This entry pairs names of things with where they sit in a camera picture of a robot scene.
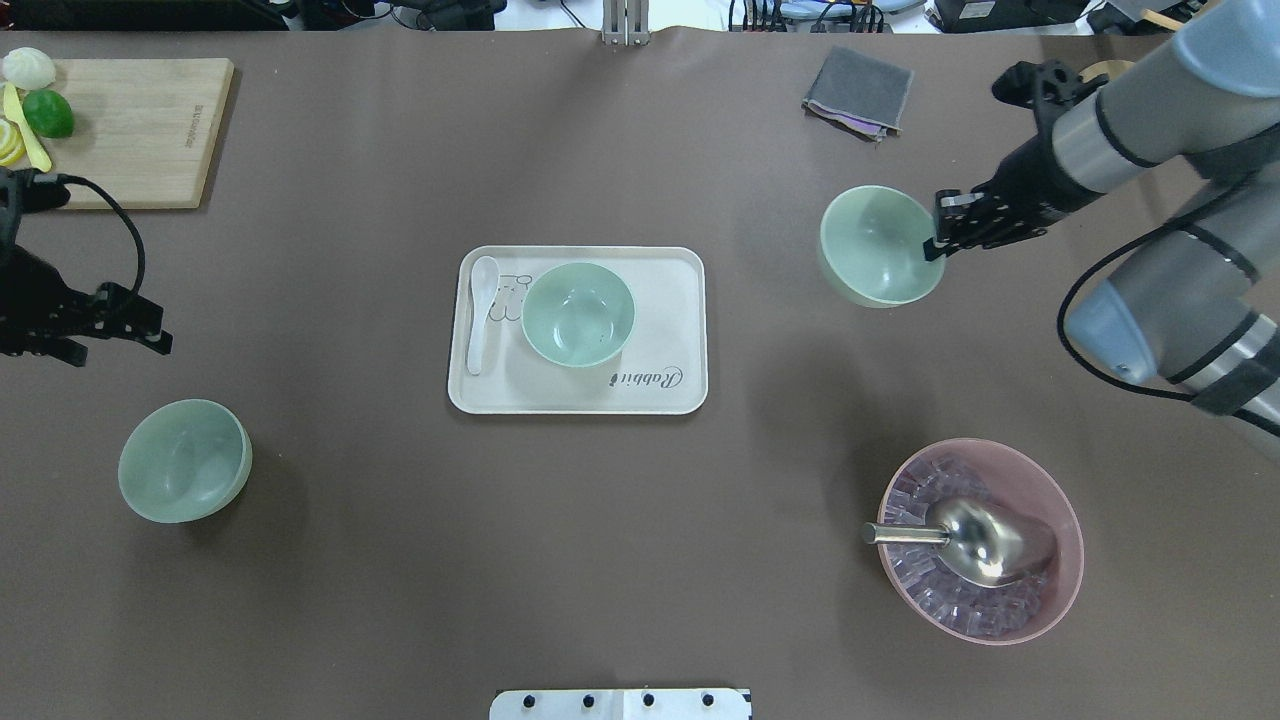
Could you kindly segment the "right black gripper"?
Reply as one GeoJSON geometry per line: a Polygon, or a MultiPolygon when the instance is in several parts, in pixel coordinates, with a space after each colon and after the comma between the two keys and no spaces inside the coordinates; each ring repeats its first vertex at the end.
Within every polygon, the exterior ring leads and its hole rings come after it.
{"type": "Polygon", "coordinates": [[[997,249],[1039,237],[1101,197],[1073,179],[1047,138],[1030,138],[1006,156],[995,176],[969,193],[934,195],[936,236],[922,245],[927,263],[951,251],[997,249]]]}

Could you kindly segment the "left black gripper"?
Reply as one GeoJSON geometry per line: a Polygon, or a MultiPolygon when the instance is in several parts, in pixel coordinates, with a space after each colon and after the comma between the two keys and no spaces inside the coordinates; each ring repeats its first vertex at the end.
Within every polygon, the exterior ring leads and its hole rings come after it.
{"type": "Polygon", "coordinates": [[[1,352],[83,361],[87,348],[73,340],[128,340],[169,355],[173,336],[163,329],[164,309],[118,283],[93,296],[69,288],[60,273],[22,247],[1,272],[1,352]]]}

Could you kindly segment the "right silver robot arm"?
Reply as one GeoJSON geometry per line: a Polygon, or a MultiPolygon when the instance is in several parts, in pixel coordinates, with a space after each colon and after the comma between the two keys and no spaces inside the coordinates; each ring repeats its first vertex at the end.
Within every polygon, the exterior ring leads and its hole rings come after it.
{"type": "Polygon", "coordinates": [[[934,196],[927,261],[1042,236],[1128,181],[1184,158],[1204,187],[1068,291],[1056,332],[1101,380],[1219,416],[1277,456],[1277,323],[1244,293],[1277,268],[1277,4],[1224,1],[1115,79],[1020,61],[992,86],[1036,135],[968,192],[934,196]]]}

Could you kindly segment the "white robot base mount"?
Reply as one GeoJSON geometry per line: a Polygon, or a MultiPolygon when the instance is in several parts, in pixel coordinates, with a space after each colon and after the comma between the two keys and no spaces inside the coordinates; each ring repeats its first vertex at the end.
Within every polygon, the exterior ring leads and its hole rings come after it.
{"type": "Polygon", "coordinates": [[[489,719],[753,719],[748,689],[596,688],[502,691],[489,719]]]}

